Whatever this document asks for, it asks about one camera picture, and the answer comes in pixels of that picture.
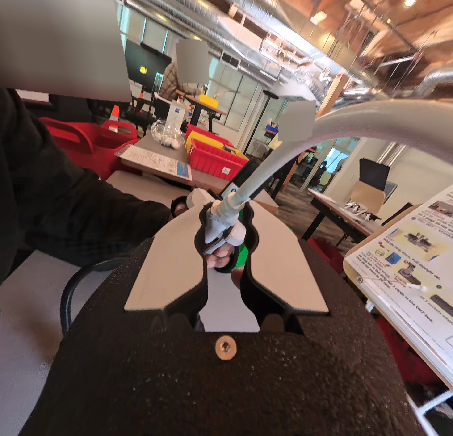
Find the wooden instruction board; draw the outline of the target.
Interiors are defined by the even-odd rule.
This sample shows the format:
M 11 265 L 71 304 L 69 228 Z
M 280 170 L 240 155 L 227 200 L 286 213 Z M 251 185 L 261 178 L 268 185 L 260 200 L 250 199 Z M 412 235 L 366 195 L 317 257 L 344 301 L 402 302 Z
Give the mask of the wooden instruction board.
M 350 250 L 347 277 L 452 390 L 452 186 Z

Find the clear bag of white balls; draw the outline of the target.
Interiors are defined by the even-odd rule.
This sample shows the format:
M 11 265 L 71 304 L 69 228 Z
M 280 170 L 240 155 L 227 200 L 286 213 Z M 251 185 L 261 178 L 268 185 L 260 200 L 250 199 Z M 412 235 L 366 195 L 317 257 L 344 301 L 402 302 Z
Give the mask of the clear bag of white balls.
M 150 134 L 162 146 L 174 150 L 181 149 L 186 143 L 183 132 L 176 126 L 167 126 L 166 120 L 161 118 L 151 125 Z

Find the person's left forearm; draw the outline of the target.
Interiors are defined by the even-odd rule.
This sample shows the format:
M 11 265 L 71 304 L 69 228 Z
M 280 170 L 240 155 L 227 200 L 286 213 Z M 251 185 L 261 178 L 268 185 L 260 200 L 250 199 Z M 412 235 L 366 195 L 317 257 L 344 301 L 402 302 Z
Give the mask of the person's left forearm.
M 83 267 L 130 252 L 170 219 L 165 205 L 142 201 L 86 173 L 46 218 L 48 253 Z

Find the wooden side table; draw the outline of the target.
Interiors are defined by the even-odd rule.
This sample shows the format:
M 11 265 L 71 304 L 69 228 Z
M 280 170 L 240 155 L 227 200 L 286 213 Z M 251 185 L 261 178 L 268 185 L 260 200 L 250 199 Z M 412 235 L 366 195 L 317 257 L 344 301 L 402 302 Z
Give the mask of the wooden side table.
M 308 194 L 312 197 L 310 204 L 318 210 L 318 214 L 304 232 L 302 239 L 308 241 L 319 228 L 324 219 L 330 220 L 336 227 L 342 230 L 343 236 L 337 242 L 338 247 L 346 239 L 353 243 L 359 243 L 381 228 L 381 218 L 373 214 L 353 212 L 351 204 L 342 205 L 324 194 L 309 189 Z

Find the black floor lamp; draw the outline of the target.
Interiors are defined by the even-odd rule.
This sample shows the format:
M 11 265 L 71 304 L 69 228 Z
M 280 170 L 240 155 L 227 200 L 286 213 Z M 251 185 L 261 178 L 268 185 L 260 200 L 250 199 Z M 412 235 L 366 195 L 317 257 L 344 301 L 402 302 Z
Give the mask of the black floor lamp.
M 246 143 L 246 145 L 245 145 L 245 147 L 244 147 L 244 150 L 243 150 L 243 153 L 244 153 L 244 154 L 246 154 L 246 152 L 247 152 L 247 150 L 248 150 L 248 147 L 250 146 L 250 144 L 251 144 L 251 142 L 252 142 L 252 140 L 253 140 L 253 137 L 254 137 L 254 134 L 255 134 L 256 131 L 257 131 L 258 125 L 259 125 L 259 123 L 260 123 L 260 121 L 261 121 L 261 119 L 262 119 L 262 117 L 263 117 L 263 115 L 264 115 L 264 113 L 265 113 L 265 111 L 266 111 L 266 109 L 267 109 L 267 106 L 269 105 L 269 101 L 270 101 L 271 99 L 279 99 L 279 97 L 278 97 L 276 94 L 272 93 L 272 92 L 269 91 L 269 90 L 264 90 L 264 91 L 263 91 L 263 94 L 267 97 L 267 99 L 266 99 L 265 102 L 264 102 L 263 108 L 262 108 L 262 110 L 261 110 L 259 116 L 257 117 L 257 120 L 256 120 L 256 123 L 255 123 L 255 125 L 254 125 L 254 127 L 253 127 L 253 130 L 252 130 L 252 132 L 251 132 L 251 134 L 250 134 L 250 136 L 249 136 L 249 139 L 248 139 L 248 141 L 247 141 L 247 143 Z

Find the white and blue carton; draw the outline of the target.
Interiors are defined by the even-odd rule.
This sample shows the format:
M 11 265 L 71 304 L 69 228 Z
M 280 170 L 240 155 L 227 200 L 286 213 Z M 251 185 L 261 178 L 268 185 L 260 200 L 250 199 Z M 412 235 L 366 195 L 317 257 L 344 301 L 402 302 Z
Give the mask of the white and blue carton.
M 182 123 L 184 122 L 186 118 L 186 105 L 183 103 L 180 103 L 176 100 L 173 100 L 171 102 L 171 105 L 169 107 L 169 112 L 167 115 L 166 119 L 166 128 L 172 130 L 172 129 L 181 129 Z

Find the red plastic basket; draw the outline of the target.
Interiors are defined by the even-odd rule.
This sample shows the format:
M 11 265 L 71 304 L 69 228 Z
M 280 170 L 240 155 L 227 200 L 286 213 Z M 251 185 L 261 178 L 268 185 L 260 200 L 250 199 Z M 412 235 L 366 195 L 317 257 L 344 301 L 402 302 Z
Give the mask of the red plastic basket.
M 107 180 L 120 170 L 127 171 L 117 153 L 139 141 L 134 125 L 107 120 L 101 126 L 91 122 L 63 122 L 48 117 L 39 119 L 54 142 L 79 167 L 97 173 Z

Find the person's left hand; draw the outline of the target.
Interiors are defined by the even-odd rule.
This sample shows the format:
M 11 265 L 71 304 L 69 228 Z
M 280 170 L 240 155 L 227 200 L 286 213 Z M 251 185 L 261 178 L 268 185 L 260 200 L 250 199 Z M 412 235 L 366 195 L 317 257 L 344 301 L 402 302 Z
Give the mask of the person's left hand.
M 206 256 L 207 268 L 215 269 L 222 274 L 229 274 L 235 287 L 240 289 L 244 265 L 239 267 L 238 259 L 239 247 L 225 243 Z

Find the laminated paper sheet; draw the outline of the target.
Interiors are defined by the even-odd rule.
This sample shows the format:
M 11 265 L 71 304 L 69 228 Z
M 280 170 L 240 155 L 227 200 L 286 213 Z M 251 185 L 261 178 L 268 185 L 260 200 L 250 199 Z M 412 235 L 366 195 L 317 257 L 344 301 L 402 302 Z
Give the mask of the laminated paper sheet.
M 164 177 L 182 179 L 183 182 L 192 180 L 192 170 L 187 163 L 136 145 L 127 145 L 116 152 L 116 156 L 130 167 L 144 168 L 145 172 L 159 172 Z

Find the red plastic bin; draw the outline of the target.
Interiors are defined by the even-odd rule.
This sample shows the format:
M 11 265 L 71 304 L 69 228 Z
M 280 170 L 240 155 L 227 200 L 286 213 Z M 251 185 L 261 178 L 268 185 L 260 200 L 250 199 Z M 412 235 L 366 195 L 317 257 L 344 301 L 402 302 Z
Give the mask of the red plastic bin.
M 192 124 L 188 124 L 187 126 L 187 130 L 186 130 L 186 133 L 185 133 L 185 141 L 187 142 L 191 133 L 192 132 L 196 132 L 202 136 L 205 136 L 207 138 L 210 138 L 212 140 L 215 140 L 217 142 L 220 142 L 222 143 L 223 145 L 228 145 L 229 147 L 234 147 L 234 144 L 232 144 L 229 140 L 225 139 L 225 138 L 222 138 L 221 136 L 219 136 L 218 134 L 215 134 L 215 133 L 211 133 L 201 127 L 198 127 L 198 126 L 195 126 L 195 125 L 192 125 Z
M 188 157 L 189 165 L 193 169 L 228 181 L 249 161 L 246 157 L 237 156 L 200 140 L 191 141 Z

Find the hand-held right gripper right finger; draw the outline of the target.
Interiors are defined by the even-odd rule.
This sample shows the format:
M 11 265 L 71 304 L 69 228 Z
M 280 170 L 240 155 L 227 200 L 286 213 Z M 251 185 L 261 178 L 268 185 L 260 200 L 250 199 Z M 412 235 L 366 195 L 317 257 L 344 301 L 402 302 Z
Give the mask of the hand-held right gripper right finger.
M 254 201 L 243 209 L 243 224 L 248 255 L 241 275 L 241 298 L 258 325 L 276 315 L 284 329 L 300 329 L 300 315 L 329 315 L 297 236 Z

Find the red plastic container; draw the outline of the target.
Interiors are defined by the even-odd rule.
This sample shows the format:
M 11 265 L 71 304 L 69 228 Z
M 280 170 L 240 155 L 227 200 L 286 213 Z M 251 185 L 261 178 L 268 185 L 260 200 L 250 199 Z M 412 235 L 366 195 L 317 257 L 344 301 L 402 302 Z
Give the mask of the red plastic container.
M 315 250 L 319 256 L 331 266 L 331 268 L 338 274 L 343 275 L 343 259 L 344 256 L 337 247 L 332 245 L 329 241 L 322 237 L 310 237 L 308 244 Z

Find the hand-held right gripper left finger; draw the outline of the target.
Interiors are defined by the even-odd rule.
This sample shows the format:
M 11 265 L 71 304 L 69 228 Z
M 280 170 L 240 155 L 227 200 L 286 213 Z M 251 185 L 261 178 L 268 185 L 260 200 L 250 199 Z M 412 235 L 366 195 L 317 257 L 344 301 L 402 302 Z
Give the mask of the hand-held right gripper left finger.
M 149 312 L 165 324 L 177 316 L 198 329 L 208 300 L 205 229 L 209 204 L 198 204 L 165 225 L 153 238 L 124 305 Z

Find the cardboard box with black flap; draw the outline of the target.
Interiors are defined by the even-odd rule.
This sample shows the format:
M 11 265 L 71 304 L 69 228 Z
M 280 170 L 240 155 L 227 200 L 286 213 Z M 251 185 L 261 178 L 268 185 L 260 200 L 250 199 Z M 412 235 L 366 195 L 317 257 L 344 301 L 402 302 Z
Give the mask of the cardboard box with black flap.
M 359 180 L 350 196 L 351 203 L 377 216 L 397 185 L 388 181 L 390 167 L 366 158 L 359 160 Z

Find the black wall screen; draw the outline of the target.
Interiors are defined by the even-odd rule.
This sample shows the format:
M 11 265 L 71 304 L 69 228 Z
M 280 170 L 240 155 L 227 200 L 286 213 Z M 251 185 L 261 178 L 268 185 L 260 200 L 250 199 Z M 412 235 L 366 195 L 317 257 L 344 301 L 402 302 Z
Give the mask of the black wall screen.
M 153 88 L 156 75 L 163 75 L 172 61 L 162 52 L 129 39 L 126 40 L 124 55 L 128 78 L 148 89 Z

